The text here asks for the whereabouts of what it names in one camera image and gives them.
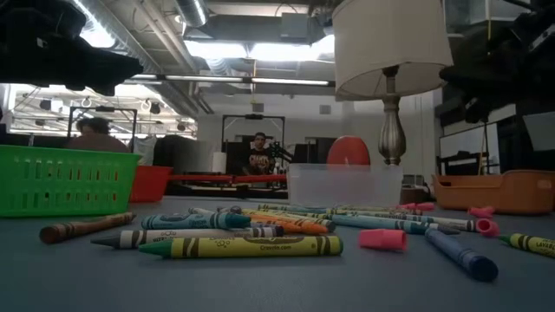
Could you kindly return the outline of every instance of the person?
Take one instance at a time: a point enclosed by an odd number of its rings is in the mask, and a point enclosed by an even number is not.
[[[110,136],[109,122],[103,118],[84,118],[77,121],[81,136],[73,138],[66,148],[97,152],[129,153],[120,140]]]
[[[265,144],[266,134],[256,133],[253,141],[254,148],[249,153],[249,165],[243,168],[246,175],[271,174],[276,160],[272,158],[270,151],[264,148]]]

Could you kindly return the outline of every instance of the metal lamp stem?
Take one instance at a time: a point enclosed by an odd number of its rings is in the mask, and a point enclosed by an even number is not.
[[[407,140],[399,119],[399,101],[401,97],[395,91],[395,76],[398,70],[398,66],[383,70],[383,74],[387,78],[387,93],[382,99],[385,123],[380,134],[378,149],[385,158],[384,161],[387,165],[399,165],[401,156],[407,151]]]

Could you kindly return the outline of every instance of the orange plastic bin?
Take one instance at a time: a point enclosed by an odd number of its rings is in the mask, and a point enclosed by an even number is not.
[[[131,203],[161,201],[171,173],[171,167],[137,166],[129,201]]]
[[[513,170],[488,176],[433,176],[437,203],[466,210],[490,205],[506,214],[549,213],[553,207],[552,172]]]

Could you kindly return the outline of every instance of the lampshade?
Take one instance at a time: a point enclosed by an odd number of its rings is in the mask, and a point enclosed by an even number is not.
[[[442,85],[453,63],[440,0],[345,0],[333,14],[336,96],[367,101],[386,94],[383,68],[399,66],[400,96]]]

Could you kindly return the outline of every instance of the gray table surface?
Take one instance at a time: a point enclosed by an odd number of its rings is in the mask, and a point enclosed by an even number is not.
[[[548,311],[555,259],[512,249],[496,239],[458,239],[499,267],[480,283],[427,243],[408,237],[405,253],[361,249],[360,229],[338,227],[340,257],[163,260],[136,250],[92,245],[91,238],[139,229],[143,217],[187,207],[255,207],[254,201],[165,198],[132,205],[133,224],[42,244],[39,230],[78,218],[0,219],[2,311]],[[461,211],[430,215],[467,218]],[[555,237],[555,216],[496,216],[503,232]]]

